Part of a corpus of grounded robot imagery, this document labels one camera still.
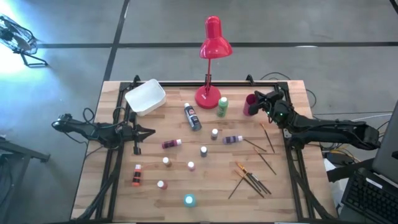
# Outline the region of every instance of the green paint bottle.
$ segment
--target green paint bottle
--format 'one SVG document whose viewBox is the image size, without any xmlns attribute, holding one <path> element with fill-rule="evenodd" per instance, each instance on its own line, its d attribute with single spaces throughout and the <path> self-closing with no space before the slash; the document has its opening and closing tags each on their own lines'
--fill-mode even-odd
<svg viewBox="0 0 398 224">
<path fill-rule="evenodd" d="M 221 97 L 221 99 L 218 100 L 217 116 L 219 116 L 220 118 L 225 117 L 227 108 L 228 100 L 226 99 L 226 97 Z"/>
</svg>

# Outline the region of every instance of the white plastic container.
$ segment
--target white plastic container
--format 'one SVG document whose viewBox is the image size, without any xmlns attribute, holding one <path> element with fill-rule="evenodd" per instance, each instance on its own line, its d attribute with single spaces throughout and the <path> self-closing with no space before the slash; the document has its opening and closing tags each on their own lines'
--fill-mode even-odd
<svg viewBox="0 0 398 224">
<path fill-rule="evenodd" d="M 144 116 L 166 103 L 166 92 L 156 79 L 146 81 L 124 97 L 138 116 Z"/>
</svg>

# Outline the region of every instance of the white bottle cap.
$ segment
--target white bottle cap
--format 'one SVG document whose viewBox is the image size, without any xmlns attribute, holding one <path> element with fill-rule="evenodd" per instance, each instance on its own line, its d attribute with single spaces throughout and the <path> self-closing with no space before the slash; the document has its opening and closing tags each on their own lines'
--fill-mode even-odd
<svg viewBox="0 0 398 224">
<path fill-rule="evenodd" d="M 158 187 L 163 187 L 163 186 L 164 186 L 164 182 L 161 181 L 161 180 L 158 181 L 158 182 L 157 182 L 157 186 L 158 186 Z"/>
<path fill-rule="evenodd" d="M 193 202 L 192 197 L 191 197 L 191 196 L 186 197 L 186 198 L 185 198 L 185 202 L 186 202 L 186 203 L 192 203 L 192 202 Z"/>
</svg>

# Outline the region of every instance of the computer monitor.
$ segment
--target computer monitor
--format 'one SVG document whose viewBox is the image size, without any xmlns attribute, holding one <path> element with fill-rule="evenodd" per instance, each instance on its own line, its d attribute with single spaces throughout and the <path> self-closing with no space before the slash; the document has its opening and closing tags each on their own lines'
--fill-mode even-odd
<svg viewBox="0 0 398 224">
<path fill-rule="evenodd" d="M 398 102 L 372 166 L 378 174 L 398 183 Z"/>
</svg>

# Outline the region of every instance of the dark red cup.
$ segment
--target dark red cup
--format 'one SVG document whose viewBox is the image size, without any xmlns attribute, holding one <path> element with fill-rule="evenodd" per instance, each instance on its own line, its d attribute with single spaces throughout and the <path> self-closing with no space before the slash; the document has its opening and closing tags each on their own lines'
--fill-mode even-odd
<svg viewBox="0 0 398 224">
<path fill-rule="evenodd" d="M 246 97 L 246 100 L 244 101 L 244 107 L 243 107 L 243 114 L 246 116 L 252 116 L 249 114 L 249 107 L 250 105 L 254 104 L 256 102 L 256 96 L 254 94 L 249 94 Z"/>
</svg>

